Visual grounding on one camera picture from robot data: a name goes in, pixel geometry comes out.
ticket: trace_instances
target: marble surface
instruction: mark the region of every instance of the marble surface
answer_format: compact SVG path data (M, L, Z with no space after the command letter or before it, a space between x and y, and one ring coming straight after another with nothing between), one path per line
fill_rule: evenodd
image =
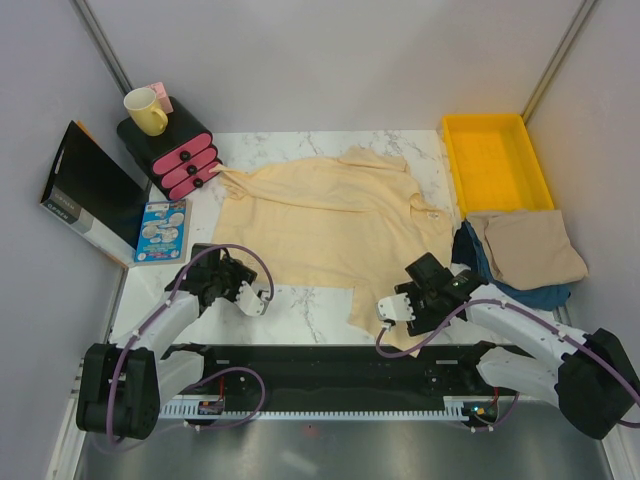
M448 168L435 131L237 133L216 135L214 143L227 166L245 171L305 157L339 156L352 145L370 147L379 154L402 155L425 199L454 215ZM213 179L188 197L193 202L190 246L211 242L225 195L226 190ZM140 266L128 272L112 338L132 329L149 313L178 268L178 265ZM347 323L351 301L351 290L277 285L275 298L264 316L244 317L234 305L217 301L183 331L176 343L373 344L370 334ZM455 319L434 343L465 344L479 340L502 341L488 330Z

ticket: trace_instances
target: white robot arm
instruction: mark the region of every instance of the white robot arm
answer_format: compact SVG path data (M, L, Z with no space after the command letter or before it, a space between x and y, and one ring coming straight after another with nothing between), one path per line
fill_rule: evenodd
M454 276L431 254L406 271L412 281L397 285L396 295L376 305L385 328L400 322L409 335L439 331L446 317L466 310L464 319L469 323L499 334L522 351L514 353L488 342L478 344L471 363L484 382L558 407L578 430L592 438L604 438L635 403L619 380L594 361L593 355L585 354L588 350L604 360L640 391L640 381L612 333L599 329L587 334L557 322L544 322L533 310L494 285L486 285L471 271Z
M213 250L210 245L194 245L192 258L207 249ZM160 409L203 375L205 358L201 354L173 351L166 355L173 341L216 299L234 303L247 316L263 315L268 300L266 292L256 293L251 287L256 276L228 252L222 258L220 250L207 252L186 274L178 273L158 304L130 332L112 344L90 347L80 383L78 427L104 433L112 417L115 435L146 438ZM126 358L116 398L109 406L112 376L122 355Z

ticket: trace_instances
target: book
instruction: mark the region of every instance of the book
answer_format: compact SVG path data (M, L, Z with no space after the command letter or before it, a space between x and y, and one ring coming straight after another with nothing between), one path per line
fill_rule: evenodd
M40 205L123 267L132 267L149 196L75 122L58 147Z
M149 202L144 208L137 264L182 263L186 257L191 203Z

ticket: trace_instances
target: beige cloth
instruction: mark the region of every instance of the beige cloth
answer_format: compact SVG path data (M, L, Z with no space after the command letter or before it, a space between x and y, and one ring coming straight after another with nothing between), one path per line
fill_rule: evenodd
M569 242L559 210L487 212L468 220L485 246L492 275L500 282L531 290L576 282L588 274Z
M214 243L251 248L277 283L354 288L350 323L372 335L380 331L375 303L409 281L407 265L427 251L443 265L451 262L451 220L425 202L402 157L351 147L339 158L269 165L250 174L216 169L229 196ZM255 261L238 256L264 280ZM404 349L419 338L400 326L384 340Z

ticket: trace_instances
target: yellow plastic tray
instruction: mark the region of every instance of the yellow plastic tray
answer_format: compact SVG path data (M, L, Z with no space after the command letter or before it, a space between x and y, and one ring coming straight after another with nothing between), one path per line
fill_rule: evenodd
M447 115L442 126L462 218L482 210L553 209L520 115Z

